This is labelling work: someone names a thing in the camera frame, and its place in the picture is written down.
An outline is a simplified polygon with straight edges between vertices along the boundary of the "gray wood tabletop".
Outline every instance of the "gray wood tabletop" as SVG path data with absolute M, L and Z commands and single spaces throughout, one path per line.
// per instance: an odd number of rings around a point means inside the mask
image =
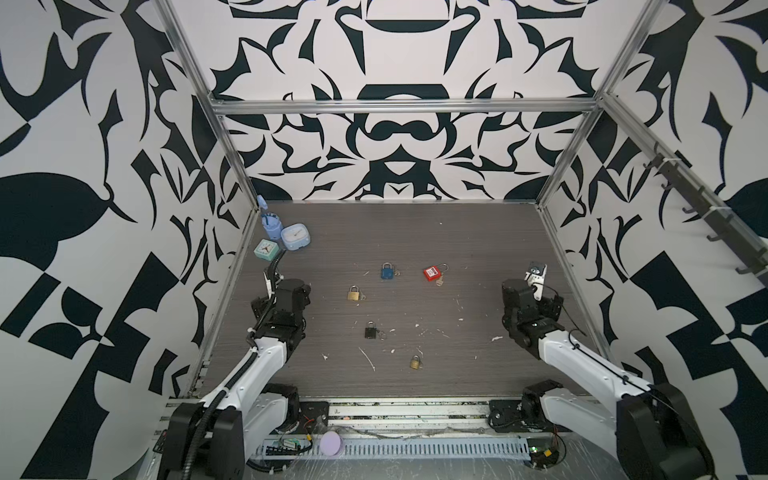
M 519 348 L 502 326 L 502 281 L 522 278 L 528 263 L 538 260 L 548 264 L 546 283 L 565 297 L 568 313 L 585 328 L 533 205 L 275 202 L 270 207 L 285 227 L 304 223 L 312 239 L 280 263 L 286 278 L 311 284 L 312 303 L 305 311 L 306 338 L 273 382 L 295 385 L 305 397 L 517 395 L 544 379 L 583 392 Z M 268 262 L 253 254 L 264 237 L 258 226 L 203 392 L 218 385 L 247 350 L 246 329 L 255 323 L 250 301 L 266 295 Z M 383 262 L 394 263 L 401 274 L 381 280 Z M 422 273 L 439 263 L 449 265 L 443 286 Z M 352 285 L 365 300 L 346 299 Z M 369 321 L 386 339 L 364 338 Z M 566 315 L 560 321 L 573 326 Z M 419 370 L 409 368 L 414 355 L 422 357 Z

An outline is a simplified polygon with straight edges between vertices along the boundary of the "cable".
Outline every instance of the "cable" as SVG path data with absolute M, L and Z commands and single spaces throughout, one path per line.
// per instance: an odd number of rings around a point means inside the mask
M 200 448 L 200 443 L 202 443 L 203 438 L 205 437 L 205 432 L 208 430 L 208 423 L 210 422 L 210 418 L 213 416 L 214 412 L 216 412 L 216 407 L 218 407 L 224 397 L 227 396 L 227 393 L 229 393 L 230 389 L 232 389 L 237 380 L 239 380 L 240 377 L 243 376 L 243 374 L 246 372 L 246 370 L 248 370 L 250 366 L 253 365 L 253 362 L 256 361 L 257 357 L 258 353 L 256 352 L 250 354 L 243 366 L 241 366 L 237 372 L 232 375 L 232 378 L 230 378 L 227 384 L 224 385 L 224 388 L 216 394 L 214 399 L 211 400 L 209 406 L 203 412 L 203 416 L 200 417 L 200 421 L 197 423 L 197 427 L 195 428 L 192 439 L 190 440 L 190 446 L 187 449 L 187 456 L 184 458 L 184 467 L 181 470 L 181 480 L 189 480 L 192 475 L 192 465 L 194 465 L 195 458 L 197 457 L 197 450 Z
M 264 454 L 265 460 L 266 460 L 266 457 L 268 457 L 269 455 L 299 455 L 301 453 L 308 452 L 313 448 L 314 443 L 312 441 L 312 436 L 309 433 L 306 435 L 306 438 L 310 441 L 310 444 L 306 447 L 302 447 L 301 449 L 284 449 L 281 447 L 267 447 Z M 261 465 L 259 463 L 256 463 L 254 460 L 251 460 L 250 458 L 245 462 L 245 464 L 250 468 L 252 468 L 253 470 L 256 470 L 257 472 L 262 472 L 262 473 L 285 472 L 291 463 L 293 463 L 293 460 L 289 460 L 286 464 L 283 465 L 283 467 L 280 470 L 276 470 L 274 467 L 268 467 L 266 465 Z
M 560 465 L 562 462 L 565 462 L 565 456 L 568 454 L 568 449 L 565 446 L 565 440 L 558 435 L 558 429 L 555 427 L 554 432 L 552 432 L 552 435 L 554 435 L 554 440 L 556 442 L 556 445 L 558 445 L 558 451 L 560 451 L 559 445 L 563 445 L 563 456 L 558 459 L 558 461 L 555 463 L 555 465 Z
M 555 294 L 555 295 L 557 295 L 557 296 L 562 296 L 562 295 L 560 295 L 560 293 L 559 293 L 557 290 L 555 290 L 555 289 L 554 289 L 554 288 L 552 288 L 551 286 L 549 286 L 549 285 L 545 285 L 545 287 L 547 287 L 547 288 L 549 288 L 550 290 L 552 290 L 552 291 L 554 292 L 554 294 Z M 698 439 L 701 441 L 701 445 L 704 447 L 704 449 L 707 451 L 707 453 L 710 455 L 710 457 L 712 456 L 712 452 L 710 452 L 709 448 L 707 447 L 707 444 L 706 444 L 706 442 L 704 441 L 704 437 L 703 437 L 703 436 L 702 436 L 702 435 L 701 435 L 701 434 L 698 432 L 698 430 L 697 430 L 697 429 L 695 429 L 695 428 L 694 428 L 694 427 L 693 427 L 693 426 L 692 426 L 692 425 L 691 425 L 691 424 L 690 424 L 690 423 L 689 423 L 689 422 L 688 422 L 686 419 L 684 419 L 684 418 L 683 418 L 683 417 L 680 415 L 680 413 L 679 413 L 677 410 L 675 410 L 675 409 L 674 409 L 674 408 L 673 408 L 673 407 L 672 407 L 672 406 L 671 406 L 669 403 L 667 403 L 667 402 L 665 402 L 664 400 L 660 399 L 659 397 L 655 396 L 655 395 L 654 395 L 654 394 L 651 392 L 651 390 L 650 390 L 650 389 L 646 390 L 646 389 L 643 389 L 643 388 L 641 388 L 640 386 L 637 386 L 637 385 L 635 385 L 634 383 L 632 383 L 632 382 L 629 380 L 629 377 L 628 377 L 628 376 L 626 376 L 626 375 L 624 375 L 624 376 L 622 376 L 622 375 L 619 375 L 618 373 L 614 372 L 612 369 L 610 369 L 610 368 L 606 367 L 606 365 L 605 365 L 604 363 L 602 363 L 600 360 L 598 360 L 598 359 L 594 358 L 592 355 L 590 355 L 589 353 L 586 353 L 584 350 L 582 350 L 582 349 L 581 349 L 581 344 L 580 344 L 580 343 L 575 343 L 575 344 L 574 344 L 574 342 L 573 342 L 573 335 L 572 335 L 572 334 L 573 334 L 573 332 L 581 332 L 581 334 L 582 334 L 582 335 L 584 335 L 584 336 L 589 336 L 589 335 L 587 335 L 587 333 L 585 333 L 585 332 L 584 332 L 584 330 L 582 330 L 581 328 L 579 328 L 579 325 L 578 325 L 578 324 L 577 324 L 577 323 L 574 321 L 574 319 L 573 319 L 573 317 L 571 316 L 571 314 L 570 314 L 570 313 L 568 313 L 568 311 L 565 309 L 565 305 L 563 305 L 563 311 L 565 312 L 565 315 L 568 317 L 568 319 L 571 321 L 571 323 L 573 323 L 573 324 L 574 324 L 574 327 L 575 327 L 575 328 L 573 328 L 573 329 L 570 329 L 570 330 L 568 330 L 568 342 L 571 344 L 571 347 L 573 347 L 573 349 L 574 349 L 574 350 L 578 350 L 579 352 L 581 352 L 581 353 L 585 354 L 585 355 L 586 355 L 587 357 L 589 357 L 589 358 L 590 358 L 590 359 L 591 359 L 593 362 L 596 362 L 596 363 L 600 364 L 600 365 L 601 365 L 602 367 L 604 367 L 604 368 L 605 368 L 605 369 L 606 369 L 608 372 L 611 372 L 611 373 L 613 373 L 613 374 L 614 374 L 616 377 L 620 378 L 622 382 L 625 382 L 625 383 L 627 383 L 628 385 L 632 385 L 634 388 L 636 388 L 636 389 L 638 389 L 638 390 L 640 390 L 640 391 L 642 391 L 642 392 L 645 392 L 645 393 L 647 393 L 647 394 L 648 394 L 648 395 L 649 395 L 649 396 L 650 396 L 652 399 L 656 400 L 657 402 L 659 402 L 660 404 L 664 405 L 664 406 L 665 406 L 665 407 L 667 407 L 669 410 L 671 410 L 671 411 L 672 411 L 672 413 L 674 413 L 674 414 L 677 416 L 677 418 L 678 418 L 679 420 L 681 420 L 683 423 L 685 423 L 685 425 L 688 427 L 688 429 L 690 429 L 690 430 L 691 430 L 691 431 L 692 431 L 692 432 L 693 432 L 693 433 L 696 435 L 696 437 L 698 437 Z M 715 472 L 711 472 L 711 473 L 710 473 L 710 480 L 717 480 L 717 475 L 715 475 Z
M 275 307 L 275 302 L 277 301 L 276 298 L 276 289 L 277 289 L 277 279 L 276 279 L 276 272 L 277 272 L 277 264 L 280 263 L 280 260 L 283 258 L 283 255 L 286 254 L 286 249 L 281 248 L 279 252 L 277 252 L 277 255 L 272 259 L 270 262 L 270 265 L 266 268 L 266 278 L 270 281 L 270 285 L 272 287 L 272 296 L 267 300 L 267 304 L 264 306 L 264 309 L 261 310 L 261 314 L 259 315 L 259 318 L 256 321 L 256 325 L 253 326 L 253 331 L 257 331 L 259 327 L 261 327 L 261 324 L 264 323 L 264 320 L 269 316 L 272 309 Z
M 667 407 L 667 408 L 668 408 L 670 411 L 672 411 L 672 413 L 674 413 L 674 414 L 675 414 L 675 416 L 677 417 L 677 419 L 678 419 L 679 421 L 681 421 L 682 423 L 684 423 L 684 424 L 685 424 L 685 425 L 688 427 L 688 429 L 689 429 L 690 431 L 692 431 L 692 432 L 694 433 L 694 435 L 696 435 L 696 437 L 698 437 L 698 439 L 701 441 L 701 446 L 702 446 L 702 448 L 704 448 L 704 450 L 706 451 L 706 453 L 707 453 L 707 454 L 708 454 L 710 457 L 712 456 L 712 452 L 710 452 L 710 450 L 709 450 L 709 447 L 707 447 L 707 443 L 704 441 L 704 437 L 703 437 L 703 436 L 702 436 L 702 435 L 699 433 L 698 429 L 695 429 L 695 428 L 694 428 L 694 426 L 693 426 L 693 425 L 691 425 L 691 424 L 690 424 L 690 423 L 689 423 L 689 422 L 688 422 L 688 421 L 687 421 L 687 420 L 686 420 L 686 419 L 685 419 L 685 418 L 684 418 L 684 417 L 683 417 L 683 416 L 682 416 L 682 415 L 681 415 L 681 414 L 680 414 L 680 413 L 679 413 L 679 412 L 678 412 L 678 411 L 677 411 L 677 410 L 676 410 L 676 409 L 675 409 L 675 408 L 674 408 L 672 405 L 670 405 L 669 403 L 665 402 L 664 400 L 662 400 L 662 399 L 660 399 L 659 397 L 657 397 L 656 395 L 654 395 L 654 394 L 653 394 L 653 392 L 651 391 L 651 389 L 648 389 L 648 390 L 646 390 L 646 389 L 644 389 L 644 388 L 642 388 L 642 387 L 638 386 L 637 384 L 635 384 L 635 383 L 632 383 L 632 381 L 630 381 L 630 380 L 629 380 L 629 376 L 627 376 L 627 375 L 619 375 L 619 374 L 618 374 L 618 373 L 616 373 L 616 372 L 615 372 L 613 369 L 611 369 L 611 368 L 608 368 L 608 367 L 607 367 L 607 366 L 606 366 L 604 363 L 602 363 L 600 360 L 598 360 L 598 359 L 594 358 L 592 355 L 590 355 L 589 353 L 586 353 L 584 350 L 582 350 L 582 349 L 581 349 L 581 344 L 580 344 L 580 343 L 578 343 L 578 341 L 577 341 L 577 343 L 573 343 L 573 340 L 571 339 L 571 333 L 572 333 L 572 332 L 574 332 L 574 331 L 579 331 L 579 332 L 581 332 L 583 335 L 587 335 L 586 333 L 584 333 L 584 331 L 583 331 L 583 330 L 581 330 L 580 328 L 578 328 L 578 326 L 576 326 L 576 328 L 573 328 L 573 329 L 570 329 L 570 330 L 568 330 L 568 342 L 571 344 L 571 347 L 572 347 L 574 350 L 578 350 L 580 353 L 583 353 L 583 354 L 584 354 L 584 355 L 586 355 L 588 358 L 590 358 L 590 359 L 591 359 L 593 362 L 596 362 L 596 363 L 598 363 L 600 366 L 602 366 L 603 368 L 605 368 L 605 369 L 606 369 L 608 372 L 612 373 L 614 376 L 616 376 L 616 377 L 618 377 L 619 379 L 621 379 L 621 381 L 622 381 L 622 382 L 624 382 L 624 383 L 627 383 L 628 385 L 632 385 L 634 388 L 636 388 L 636 389 L 640 390 L 640 391 L 641 391 L 641 392 L 643 392 L 643 393 L 647 393 L 647 394 L 648 394 L 648 396 L 650 396 L 652 399 L 656 400 L 656 401 L 657 401 L 657 402 L 659 402 L 661 405 L 663 405 L 663 406 Z M 712 472 L 707 472 L 707 473 L 709 473 L 709 474 L 710 474 L 710 480 L 717 480 L 717 475 L 715 475 L 715 472 L 714 472 L 714 471 L 712 471 Z

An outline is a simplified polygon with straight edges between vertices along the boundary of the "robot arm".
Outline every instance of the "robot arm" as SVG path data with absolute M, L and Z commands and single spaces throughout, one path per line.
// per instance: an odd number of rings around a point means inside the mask
M 278 274 L 284 252 L 265 272 L 268 296 L 251 303 L 257 323 L 248 329 L 245 356 L 199 403 L 184 403 L 171 416 L 158 480 L 242 478 L 264 438 L 298 421 L 296 388 L 269 383 L 305 337 L 310 304 L 309 285 Z
M 541 275 L 529 269 L 526 280 L 502 284 L 504 327 L 520 347 L 571 377 L 600 405 L 547 380 L 524 392 L 525 415 L 562 425 L 600 446 L 630 480 L 693 480 L 713 472 L 712 456 L 683 393 L 624 371 L 566 332 L 558 323 L 563 298 L 536 295 L 546 266 L 532 263 L 531 268 Z

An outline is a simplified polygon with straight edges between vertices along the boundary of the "black and white patterned wall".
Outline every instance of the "black and white patterned wall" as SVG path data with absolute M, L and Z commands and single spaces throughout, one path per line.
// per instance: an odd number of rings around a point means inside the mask
M 3 478 L 113 478 L 178 396 L 250 204 L 146 0 L 0 5 Z
M 174 0 L 224 100 L 591 97 L 643 4 Z M 268 198 L 531 200 L 575 115 L 272 115 L 229 125 Z
M 768 5 L 671 0 L 619 98 L 768 238 Z
M 643 4 L 174 0 L 210 89 L 243 100 L 589 96 Z
M 579 112 L 231 115 L 256 190 L 281 200 L 535 200 Z
M 768 5 L 672 0 L 620 98 L 766 237 Z M 605 114 L 548 205 L 625 369 L 683 390 L 724 478 L 768 474 L 768 290 Z

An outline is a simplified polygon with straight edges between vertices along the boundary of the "padlock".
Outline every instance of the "padlock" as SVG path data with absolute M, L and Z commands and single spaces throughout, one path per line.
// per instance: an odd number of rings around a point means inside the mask
M 390 262 L 384 262 L 382 265 L 382 280 L 391 280 L 395 278 L 395 267 Z
M 366 327 L 366 338 L 375 339 L 377 333 L 378 330 L 376 328 L 376 324 L 374 322 L 368 322 L 368 326 Z
M 352 285 L 349 288 L 349 293 L 346 294 L 346 299 L 353 301 L 353 302 L 359 302 L 360 301 L 360 288 L 357 285 Z
M 438 268 L 441 265 L 445 265 L 445 269 L 443 269 L 443 271 L 440 271 L 440 269 Z M 448 271 L 448 265 L 445 263 L 440 263 L 440 265 L 435 265 L 429 268 L 425 268 L 424 276 L 427 277 L 427 280 L 429 282 L 431 282 L 433 280 L 437 280 L 438 278 L 440 278 L 442 276 L 442 272 L 446 272 L 446 271 Z

